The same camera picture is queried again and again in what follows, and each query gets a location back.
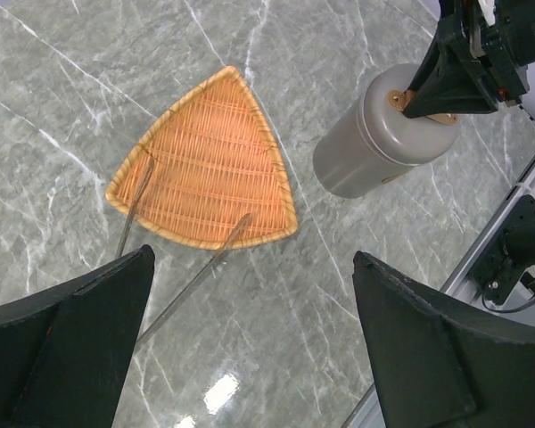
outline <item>thermos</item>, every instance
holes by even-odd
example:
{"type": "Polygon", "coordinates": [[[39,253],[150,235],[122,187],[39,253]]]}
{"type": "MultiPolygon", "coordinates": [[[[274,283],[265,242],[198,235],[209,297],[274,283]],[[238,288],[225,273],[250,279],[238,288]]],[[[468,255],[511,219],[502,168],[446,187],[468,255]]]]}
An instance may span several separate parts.
{"type": "Polygon", "coordinates": [[[404,93],[418,66],[401,64],[380,74],[317,145],[313,168],[321,185],[354,199],[444,154],[456,140],[458,124],[408,119],[388,101],[404,93]]]}

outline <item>gray marble countertop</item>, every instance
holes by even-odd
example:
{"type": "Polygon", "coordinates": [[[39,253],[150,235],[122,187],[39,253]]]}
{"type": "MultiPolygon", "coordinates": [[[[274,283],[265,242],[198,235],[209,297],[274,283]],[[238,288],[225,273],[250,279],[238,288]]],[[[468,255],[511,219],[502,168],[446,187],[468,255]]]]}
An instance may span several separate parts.
{"type": "MultiPolygon", "coordinates": [[[[174,101],[237,66],[281,146],[300,228],[234,251],[131,363],[115,427],[338,427],[372,382],[356,250],[439,287],[535,153],[518,109],[461,119],[433,164],[356,201],[317,141],[381,70],[420,62],[417,0],[16,0],[0,8],[0,304],[111,259],[105,187],[174,101]]],[[[134,225],[157,256],[150,323],[210,256],[134,225]]]]}

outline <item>wicker basket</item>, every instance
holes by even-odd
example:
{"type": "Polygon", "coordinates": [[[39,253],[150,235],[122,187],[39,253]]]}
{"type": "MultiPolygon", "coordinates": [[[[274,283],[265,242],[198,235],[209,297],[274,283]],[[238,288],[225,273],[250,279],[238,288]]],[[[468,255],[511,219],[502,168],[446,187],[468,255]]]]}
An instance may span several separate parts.
{"type": "Polygon", "coordinates": [[[289,180],[276,141],[250,89],[226,67],[154,122],[107,188],[128,214],[149,156],[151,181],[136,220],[176,243],[217,249],[241,217],[251,224],[232,248],[285,238],[297,230],[289,180]]]}

